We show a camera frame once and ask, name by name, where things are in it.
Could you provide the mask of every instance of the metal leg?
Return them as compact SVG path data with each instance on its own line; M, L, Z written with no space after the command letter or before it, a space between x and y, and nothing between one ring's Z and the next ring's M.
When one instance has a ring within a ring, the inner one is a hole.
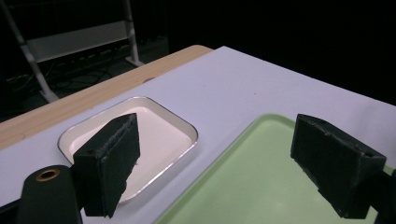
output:
M134 20L132 18L130 0L124 0L124 8L125 8L125 28L129 43L131 45L131 56L126 57L125 60L133 64L134 66L138 67L143 65L143 63L139 61L136 36L134 32Z
M11 13L8 10L8 7L4 0L0 0L1 8L3 9L4 14L6 15L6 19L8 24L10 25L12 32L14 33L15 37L20 44L21 50L23 55L25 56L27 62L29 63L30 67L32 68L33 73L35 74L35 78L38 81L38 84L41 87L41 95L47 100L47 102L52 103L56 100L59 100L59 97L50 89L49 85L47 84L46 79L44 79L43 74L41 73L40 68L38 67L37 62L35 61L35 57L33 56L32 52L29 50L26 41L23 39L20 30L14 19L12 18Z

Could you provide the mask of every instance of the green tray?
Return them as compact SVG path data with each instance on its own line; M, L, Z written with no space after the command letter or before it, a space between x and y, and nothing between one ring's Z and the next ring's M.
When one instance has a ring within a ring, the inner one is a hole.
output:
M343 219L290 157L294 121L257 118L156 223L370 223Z

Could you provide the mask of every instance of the table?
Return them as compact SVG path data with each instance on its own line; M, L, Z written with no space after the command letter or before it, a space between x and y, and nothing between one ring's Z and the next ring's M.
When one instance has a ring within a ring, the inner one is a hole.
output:
M142 84L150 77L156 78ZM70 165L57 148L60 134L134 96L147 96L194 125L198 153L176 177L159 180L120 204L113 218L83 216L84 223L152 223L262 114L325 119L383 153L388 165L396 167L395 106L234 49L192 46L1 123L0 204L19 198L23 179L33 171Z

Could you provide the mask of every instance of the brass ring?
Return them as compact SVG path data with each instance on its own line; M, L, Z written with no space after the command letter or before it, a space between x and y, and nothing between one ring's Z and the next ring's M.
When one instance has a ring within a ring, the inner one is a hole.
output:
M35 177L35 180L38 182L45 182L55 178L57 175L61 173L58 169L49 169L41 172L39 175Z

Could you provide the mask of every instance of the black wall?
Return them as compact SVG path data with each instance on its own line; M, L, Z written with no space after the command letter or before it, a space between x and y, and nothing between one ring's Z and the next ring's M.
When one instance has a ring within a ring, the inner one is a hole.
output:
M171 52L227 46L396 105L396 2L167 1Z

